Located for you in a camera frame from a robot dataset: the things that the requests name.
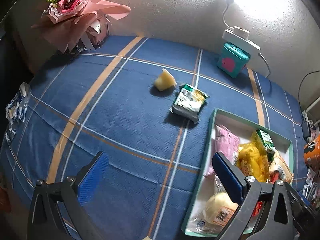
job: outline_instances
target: pink snack bag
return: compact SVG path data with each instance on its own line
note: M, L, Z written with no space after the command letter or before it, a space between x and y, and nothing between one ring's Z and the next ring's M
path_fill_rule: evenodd
M225 157L234 165L238 156L239 138L232 134L229 129L223 125L216 125L216 138L211 139L211 159L216 152L222 152ZM215 172L212 163L204 176L214 180Z

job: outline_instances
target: black cable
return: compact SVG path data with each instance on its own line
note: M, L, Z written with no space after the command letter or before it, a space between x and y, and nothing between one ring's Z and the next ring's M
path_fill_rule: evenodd
M301 109L301 104L300 104L300 88L301 88L302 82L304 81L304 79L305 79L308 75L313 74L313 73L318 73L318 72L320 72L320 70L312 71L312 72L306 74L306 75L303 77L303 79L301 80L301 83L300 83L300 85L299 85L299 90L298 90L298 102L299 102L299 107L300 107L300 110L301 110L301 116L302 116L302 120L303 120L303 121L306 121L306 114L307 114L307 113L305 112L305 114L304 114L305 116L302 115L302 109Z

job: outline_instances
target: wall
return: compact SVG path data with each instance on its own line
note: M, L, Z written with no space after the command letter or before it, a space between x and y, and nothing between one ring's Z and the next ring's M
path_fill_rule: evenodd
M29 26L41 13L36 12L40 0L20 0L14 18L21 32L34 68L38 68L53 52L53 48ZM221 15L225 0L110 0L129 5L130 15L122 20L111 20L113 35L143 35L186 43L219 52L224 25ZM303 76L320 69L320 30L300 0L235 0L226 21L248 29L250 39L261 47L261 52L272 69L270 79L293 96ZM265 74L267 69L258 56L253 56L249 67ZM301 89L302 105L307 106L319 95L320 82L316 75L305 81Z

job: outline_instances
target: orange label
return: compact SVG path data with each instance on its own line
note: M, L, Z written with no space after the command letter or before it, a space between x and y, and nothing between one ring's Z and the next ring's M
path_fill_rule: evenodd
M224 227L228 223L234 212L235 210L222 206L212 222Z

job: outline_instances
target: teal plastic box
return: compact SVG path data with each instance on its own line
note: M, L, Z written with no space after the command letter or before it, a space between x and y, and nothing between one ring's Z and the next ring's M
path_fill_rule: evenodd
M197 214L199 214L199 212L203 211L205 203L215 193L212 180L207 179L203 176L204 173L208 170L208 167L212 161L211 141L212 139L215 139L215 125L224 125L225 127L227 127L233 134L239 137L240 143L250 142L252 133L258 129L268 133L276 150L287 163L290 171L293 172L293 146L290 140L238 115L226 112L221 109L216 109L212 113L209 120L209 128L200 173L195 189L193 191L188 211L181 226L182 231L188 236L216 237L218 235L200 232L196 233L189 230L190 220ZM258 217L259 216L257 215L251 218L243 234L249 234L252 232Z
M235 78L250 60L250 54L230 42L223 44L218 68Z

